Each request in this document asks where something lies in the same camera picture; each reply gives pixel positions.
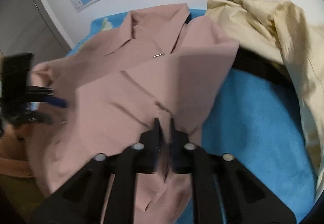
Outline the blue floral bed sheet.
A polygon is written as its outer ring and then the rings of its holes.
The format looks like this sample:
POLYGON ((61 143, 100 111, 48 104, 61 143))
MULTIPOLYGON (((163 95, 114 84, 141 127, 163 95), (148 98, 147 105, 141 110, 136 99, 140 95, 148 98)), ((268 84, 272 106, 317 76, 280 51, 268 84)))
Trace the blue floral bed sheet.
MULTIPOLYGON (((171 168, 162 141, 157 172, 140 175, 137 223, 190 223, 190 177, 171 168)), ((315 175, 304 147, 296 96, 231 67, 202 126, 199 143, 216 155, 230 153, 270 188, 298 221, 315 198, 315 175)))

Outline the cream yellow garment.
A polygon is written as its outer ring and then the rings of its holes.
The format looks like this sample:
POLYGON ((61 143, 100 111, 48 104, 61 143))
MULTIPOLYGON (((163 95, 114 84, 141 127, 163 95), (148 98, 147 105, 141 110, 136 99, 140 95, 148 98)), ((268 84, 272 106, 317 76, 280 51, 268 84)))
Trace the cream yellow garment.
POLYGON ((206 16, 240 45, 284 65, 299 99, 306 150, 323 193, 323 26, 290 0, 208 0, 206 16))

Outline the black garment under pile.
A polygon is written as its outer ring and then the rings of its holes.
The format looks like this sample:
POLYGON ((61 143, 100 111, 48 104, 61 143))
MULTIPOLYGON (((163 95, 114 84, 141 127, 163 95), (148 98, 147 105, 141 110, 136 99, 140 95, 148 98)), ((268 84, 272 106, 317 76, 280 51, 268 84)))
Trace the black garment under pile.
POLYGON ((263 58, 250 50, 239 47, 232 68, 270 81, 297 96, 291 77, 284 65, 263 58))

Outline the grey framed window blind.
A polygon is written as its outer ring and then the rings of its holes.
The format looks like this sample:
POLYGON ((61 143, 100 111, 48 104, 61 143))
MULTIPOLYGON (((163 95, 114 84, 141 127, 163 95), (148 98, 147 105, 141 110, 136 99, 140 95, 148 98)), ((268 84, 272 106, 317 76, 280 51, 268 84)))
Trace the grey framed window blind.
POLYGON ((42 10, 40 0, 1 0, 1 54, 30 52, 36 63, 70 50, 42 10))

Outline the pink jacket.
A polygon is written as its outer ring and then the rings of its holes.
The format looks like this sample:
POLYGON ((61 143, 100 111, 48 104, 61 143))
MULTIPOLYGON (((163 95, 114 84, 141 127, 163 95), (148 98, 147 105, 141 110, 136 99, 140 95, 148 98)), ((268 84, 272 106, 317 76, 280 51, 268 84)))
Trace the pink jacket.
POLYGON ((187 5, 164 5, 131 11, 75 54, 35 66, 32 84, 68 103, 41 103, 52 123, 35 125, 27 140, 40 190, 54 193, 98 153, 122 152, 154 119, 165 142, 174 123, 199 144, 238 48, 211 18, 190 19, 187 5))

